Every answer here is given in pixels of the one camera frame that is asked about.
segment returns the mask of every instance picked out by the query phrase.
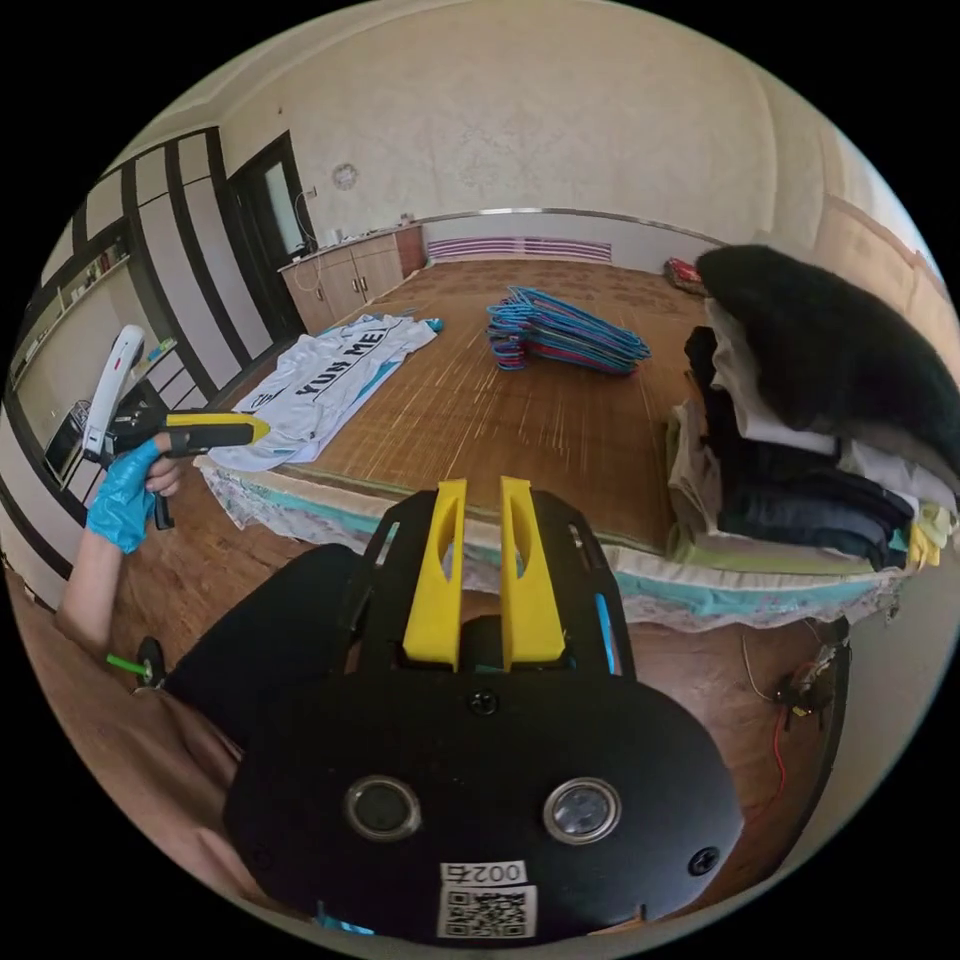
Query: green strap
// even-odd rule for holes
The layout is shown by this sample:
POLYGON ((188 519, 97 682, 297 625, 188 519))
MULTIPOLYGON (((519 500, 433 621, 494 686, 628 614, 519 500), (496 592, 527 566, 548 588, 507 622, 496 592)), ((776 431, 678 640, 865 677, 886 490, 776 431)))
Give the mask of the green strap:
POLYGON ((112 667, 119 667, 121 670, 128 670, 130 673, 137 673, 141 677, 147 675, 147 668, 141 667, 139 663, 131 663, 129 660, 124 660, 122 657, 116 657, 112 653, 107 654, 107 663, 112 667))

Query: bamboo mat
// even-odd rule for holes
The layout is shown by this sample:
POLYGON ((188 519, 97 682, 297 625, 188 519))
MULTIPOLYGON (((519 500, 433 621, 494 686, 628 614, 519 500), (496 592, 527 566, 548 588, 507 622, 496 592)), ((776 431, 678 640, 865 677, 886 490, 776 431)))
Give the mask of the bamboo mat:
POLYGON ((499 479, 522 477, 579 508, 605 540, 665 549, 673 522, 664 433, 691 395, 683 345, 702 302, 661 277, 602 264, 438 264, 369 305, 440 317, 444 330, 408 357, 316 461, 279 472, 323 486, 400 498, 467 479, 477 517, 499 512, 499 479), (532 286, 638 333, 650 359, 629 378, 549 360, 497 368, 486 308, 507 286, 532 286))

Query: bed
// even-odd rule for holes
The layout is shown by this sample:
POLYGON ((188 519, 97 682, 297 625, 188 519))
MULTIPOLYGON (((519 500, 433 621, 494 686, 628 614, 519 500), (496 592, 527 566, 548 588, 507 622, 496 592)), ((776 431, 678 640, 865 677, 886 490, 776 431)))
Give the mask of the bed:
POLYGON ((619 581, 629 622, 683 631, 736 622, 774 627, 809 616, 853 622, 892 602, 902 575, 886 571, 743 574, 664 558, 674 523, 666 424, 695 390, 683 346, 704 322, 704 307, 662 277, 560 260, 438 263, 366 311, 439 317, 445 326, 314 462, 241 473, 199 458, 207 485, 238 527, 263 523, 284 536, 362 550, 391 503, 464 477, 465 586, 496 593, 498 481, 512 475, 585 514, 619 581), (652 356, 629 378, 550 361, 501 371, 484 333, 486 308, 510 285, 543 290, 633 330, 652 356))

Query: door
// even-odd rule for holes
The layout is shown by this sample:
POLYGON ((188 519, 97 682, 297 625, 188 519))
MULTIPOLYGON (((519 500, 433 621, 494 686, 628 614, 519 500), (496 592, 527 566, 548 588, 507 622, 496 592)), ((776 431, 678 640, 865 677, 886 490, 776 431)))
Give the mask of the door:
POLYGON ((248 160, 227 181, 240 226, 268 302, 276 311, 275 339, 303 333, 299 312, 279 270, 316 249, 290 134, 248 160))
POLYGON ((403 282, 400 256, 396 249, 371 253, 354 260, 364 299, 380 297, 403 282))
POLYGON ((326 258, 321 258, 320 283, 333 311, 334 322, 339 323, 344 317, 359 310, 367 298, 360 289, 360 280, 349 256, 333 263, 324 261, 326 258))
POLYGON ((316 257, 284 270, 281 276, 297 305, 297 311, 307 333, 311 335, 322 333, 333 326, 333 311, 320 284, 320 271, 316 257))

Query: wooden cabinet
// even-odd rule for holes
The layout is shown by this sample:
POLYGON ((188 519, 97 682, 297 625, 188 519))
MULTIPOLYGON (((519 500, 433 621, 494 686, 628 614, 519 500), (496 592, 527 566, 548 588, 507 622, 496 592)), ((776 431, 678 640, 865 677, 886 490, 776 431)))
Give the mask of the wooden cabinet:
POLYGON ((323 251, 281 272, 308 333, 321 333, 389 293, 426 257, 420 227, 323 251))
POLYGON ((320 283, 320 261, 301 260, 283 271, 290 296, 297 306, 297 312, 307 333, 322 333, 333 326, 333 311, 320 283))
POLYGON ((321 257, 320 282, 330 304, 334 323, 359 310, 367 301, 360 288, 360 278, 352 257, 335 263, 324 263, 321 257))

